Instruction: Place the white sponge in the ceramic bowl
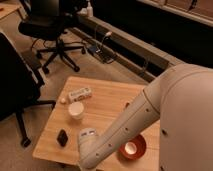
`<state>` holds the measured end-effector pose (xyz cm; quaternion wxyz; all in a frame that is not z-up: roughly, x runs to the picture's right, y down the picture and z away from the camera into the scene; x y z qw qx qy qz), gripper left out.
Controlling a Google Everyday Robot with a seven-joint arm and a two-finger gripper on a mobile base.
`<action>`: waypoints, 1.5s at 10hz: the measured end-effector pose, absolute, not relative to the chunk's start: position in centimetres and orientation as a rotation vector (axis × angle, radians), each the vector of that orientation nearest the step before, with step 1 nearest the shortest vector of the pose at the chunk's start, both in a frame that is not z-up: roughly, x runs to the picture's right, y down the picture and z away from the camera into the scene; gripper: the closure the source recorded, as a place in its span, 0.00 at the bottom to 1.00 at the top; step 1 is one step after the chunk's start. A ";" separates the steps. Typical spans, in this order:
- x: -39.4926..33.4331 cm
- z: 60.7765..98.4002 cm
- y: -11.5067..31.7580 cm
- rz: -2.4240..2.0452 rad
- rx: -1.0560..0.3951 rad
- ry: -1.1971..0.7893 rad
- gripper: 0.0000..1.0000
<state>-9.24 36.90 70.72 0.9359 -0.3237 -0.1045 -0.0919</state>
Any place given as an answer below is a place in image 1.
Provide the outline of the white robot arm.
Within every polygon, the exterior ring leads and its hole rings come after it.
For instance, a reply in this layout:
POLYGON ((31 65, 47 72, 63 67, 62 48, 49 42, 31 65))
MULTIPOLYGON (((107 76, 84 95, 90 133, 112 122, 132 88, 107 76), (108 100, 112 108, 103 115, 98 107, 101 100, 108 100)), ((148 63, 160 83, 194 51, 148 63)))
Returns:
POLYGON ((179 64, 147 85, 99 135, 78 135, 79 165, 92 170, 160 123, 159 171, 213 171, 213 69, 179 64))

